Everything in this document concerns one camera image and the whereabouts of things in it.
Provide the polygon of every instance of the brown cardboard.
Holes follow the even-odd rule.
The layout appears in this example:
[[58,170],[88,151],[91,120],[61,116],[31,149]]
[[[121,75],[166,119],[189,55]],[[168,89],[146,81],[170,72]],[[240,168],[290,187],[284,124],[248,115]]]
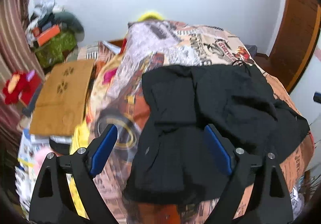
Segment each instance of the brown cardboard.
[[36,102],[30,133],[73,135],[82,123],[86,95],[94,60],[56,65],[44,83]]

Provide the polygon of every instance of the pink curtain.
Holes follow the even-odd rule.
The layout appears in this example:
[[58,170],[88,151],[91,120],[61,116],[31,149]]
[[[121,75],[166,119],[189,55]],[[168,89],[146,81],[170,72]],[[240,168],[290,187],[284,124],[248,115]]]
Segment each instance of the pink curtain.
[[[35,69],[44,78],[36,56],[30,51],[24,31],[28,26],[29,0],[0,1],[0,88],[17,70]],[[6,105],[0,93],[0,140],[12,158],[17,157],[21,133],[16,126],[21,118],[17,106]]]

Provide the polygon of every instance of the bedspread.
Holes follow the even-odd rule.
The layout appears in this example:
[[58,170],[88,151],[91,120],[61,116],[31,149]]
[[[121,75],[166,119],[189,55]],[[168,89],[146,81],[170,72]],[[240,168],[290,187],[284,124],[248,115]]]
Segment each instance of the bedspread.
[[[231,64],[242,60],[256,65],[236,35],[214,26],[189,26],[173,21],[130,23],[124,56],[102,102],[95,107],[89,142],[99,137],[107,124],[117,126],[118,140],[104,170],[94,182],[107,207],[119,223],[201,224],[218,199],[193,205],[139,204],[122,197],[142,128],[150,110],[141,87],[141,76],[154,68],[169,65]],[[260,67],[274,90],[275,98],[286,101],[295,111],[282,84]],[[302,176],[312,158],[313,137],[308,134],[299,147],[281,164],[289,190]],[[246,188],[235,217],[245,213],[253,186]]]

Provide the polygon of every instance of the wooden door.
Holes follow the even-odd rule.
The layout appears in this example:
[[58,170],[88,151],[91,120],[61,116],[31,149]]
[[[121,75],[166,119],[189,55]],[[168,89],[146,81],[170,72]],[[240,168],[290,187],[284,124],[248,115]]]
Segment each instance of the wooden door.
[[313,53],[321,9],[317,0],[286,0],[283,20],[269,57],[269,74],[291,91]]

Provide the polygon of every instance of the silver bolt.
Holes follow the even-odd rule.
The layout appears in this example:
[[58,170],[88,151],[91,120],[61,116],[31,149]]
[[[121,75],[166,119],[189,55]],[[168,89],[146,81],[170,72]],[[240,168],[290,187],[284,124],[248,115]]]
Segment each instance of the silver bolt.
[[244,153],[244,150],[242,148],[236,148],[236,153],[237,154],[243,154]]
[[269,153],[267,154],[267,156],[268,156],[270,159],[274,159],[274,158],[275,158],[274,153],[271,153],[271,152],[269,152]]
[[52,159],[54,156],[55,156],[55,154],[53,152],[50,152],[47,154],[48,159]]
[[79,148],[79,149],[77,150],[77,153],[79,153],[79,154],[84,154],[85,151],[86,151],[86,148],[81,147],[81,148]]

